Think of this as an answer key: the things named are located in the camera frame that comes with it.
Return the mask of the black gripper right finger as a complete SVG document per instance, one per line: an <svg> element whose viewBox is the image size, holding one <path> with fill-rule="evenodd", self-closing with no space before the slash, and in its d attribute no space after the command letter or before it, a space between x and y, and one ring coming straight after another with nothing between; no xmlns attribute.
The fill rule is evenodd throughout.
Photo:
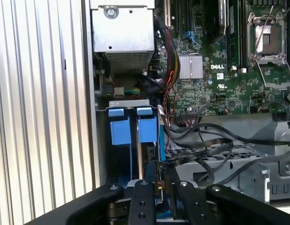
<svg viewBox="0 0 290 225"><path fill-rule="evenodd" d="M204 190L180 180L174 167L170 180L191 225L290 225L290 214L223 185Z"/></svg>

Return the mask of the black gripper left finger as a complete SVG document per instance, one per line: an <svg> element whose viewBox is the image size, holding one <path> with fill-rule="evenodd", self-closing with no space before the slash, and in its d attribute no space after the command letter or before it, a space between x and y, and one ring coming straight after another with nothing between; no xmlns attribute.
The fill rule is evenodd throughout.
<svg viewBox="0 0 290 225"><path fill-rule="evenodd" d="M127 187L105 184L30 222L30 225L154 225L156 164Z"/></svg>

